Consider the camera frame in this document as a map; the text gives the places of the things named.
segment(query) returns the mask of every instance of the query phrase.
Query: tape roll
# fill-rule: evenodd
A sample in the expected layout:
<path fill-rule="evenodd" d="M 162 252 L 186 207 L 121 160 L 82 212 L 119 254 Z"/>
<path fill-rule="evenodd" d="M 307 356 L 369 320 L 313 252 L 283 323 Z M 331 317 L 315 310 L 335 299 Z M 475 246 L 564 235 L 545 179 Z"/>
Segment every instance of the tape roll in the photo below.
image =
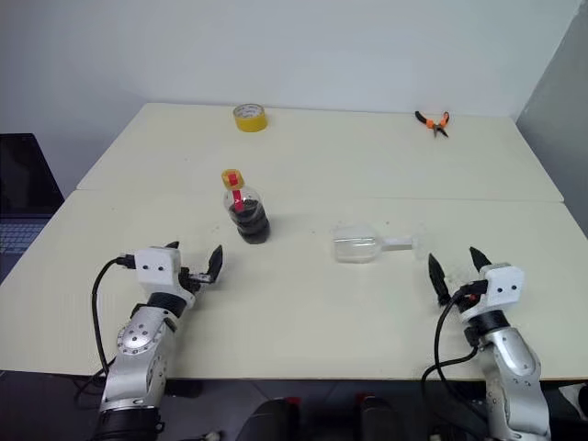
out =
<path fill-rule="evenodd" d="M 267 126 L 266 112 L 258 104 L 241 104 L 232 114 L 239 130 L 260 131 Z"/>

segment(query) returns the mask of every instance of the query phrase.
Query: pliers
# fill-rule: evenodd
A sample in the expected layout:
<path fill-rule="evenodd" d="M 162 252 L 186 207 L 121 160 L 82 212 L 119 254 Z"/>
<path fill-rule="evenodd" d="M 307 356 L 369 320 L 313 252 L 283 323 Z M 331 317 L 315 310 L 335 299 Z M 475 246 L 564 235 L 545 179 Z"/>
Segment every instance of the pliers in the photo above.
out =
<path fill-rule="evenodd" d="M 443 133 L 443 136 L 445 136 L 446 138 L 449 138 L 449 135 L 447 135 L 447 133 L 445 132 L 445 126 L 449 122 L 449 112 L 443 112 L 443 118 L 439 122 L 437 122 L 436 124 L 432 119 L 425 118 L 423 116 L 423 114 L 421 112 L 419 112 L 418 110 L 416 112 L 414 112 L 414 115 L 427 128 L 433 129 L 433 135 L 435 137 L 437 136 L 437 132 L 440 131 L 441 133 Z"/>

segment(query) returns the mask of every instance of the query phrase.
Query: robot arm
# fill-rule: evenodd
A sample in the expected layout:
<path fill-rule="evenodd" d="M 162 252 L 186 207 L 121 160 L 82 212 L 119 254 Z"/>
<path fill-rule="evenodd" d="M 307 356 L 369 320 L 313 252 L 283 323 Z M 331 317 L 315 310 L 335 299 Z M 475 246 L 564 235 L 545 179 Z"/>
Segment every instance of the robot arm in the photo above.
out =
<path fill-rule="evenodd" d="M 135 306 L 120 332 L 107 376 L 93 440 L 154 440 L 163 430 L 158 412 L 173 362 L 182 315 L 195 303 L 201 283 L 214 283 L 222 266 L 219 246 L 206 274 L 181 266 L 178 243 L 126 256 L 148 296 Z"/>
<path fill-rule="evenodd" d="M 523 271 L 509 264 L 492 265 L 470 248 L 481 279 L 461 287 L 456 295 L 466 336 L 479 348 L 486 379 L 490 436 L 500 440 L 549 440 L 548 406 L 541 391 L 541 364 L 521 334 L 510 325 L 503 309 L 517 303 L 525 282 Z M 429 273 L 439 303 L 447 304 L 441 266 L 429 258 Z"/>

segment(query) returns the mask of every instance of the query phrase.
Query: red label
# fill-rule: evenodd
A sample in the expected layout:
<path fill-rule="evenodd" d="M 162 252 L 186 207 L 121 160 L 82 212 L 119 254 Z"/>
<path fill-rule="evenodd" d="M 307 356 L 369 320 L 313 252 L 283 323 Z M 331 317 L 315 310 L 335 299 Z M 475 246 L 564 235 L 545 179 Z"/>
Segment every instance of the red label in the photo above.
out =
<path fill-rule="evenodd" d="M 235 211 L 243 211 L 244 210 L 243 200 L 241 199 L 241 191 L 233 190 L 232 200 L 235 205 Z"/>

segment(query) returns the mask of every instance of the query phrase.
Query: dark liquid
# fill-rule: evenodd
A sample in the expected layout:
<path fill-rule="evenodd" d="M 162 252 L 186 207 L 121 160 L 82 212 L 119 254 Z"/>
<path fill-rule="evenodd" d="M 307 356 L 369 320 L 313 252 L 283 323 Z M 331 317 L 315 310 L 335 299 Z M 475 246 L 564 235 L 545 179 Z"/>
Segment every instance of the dark liquid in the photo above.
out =
<path fill-rule="evenodd" d="M 239 234 L 247 243 L 263 243 L 269 236 L 269 220 L 264 206 L 256 200 L 243 201 L 243 209 L 237 211 L 234 204 L 229 208 L 231 219 L 237 225 Z"/>

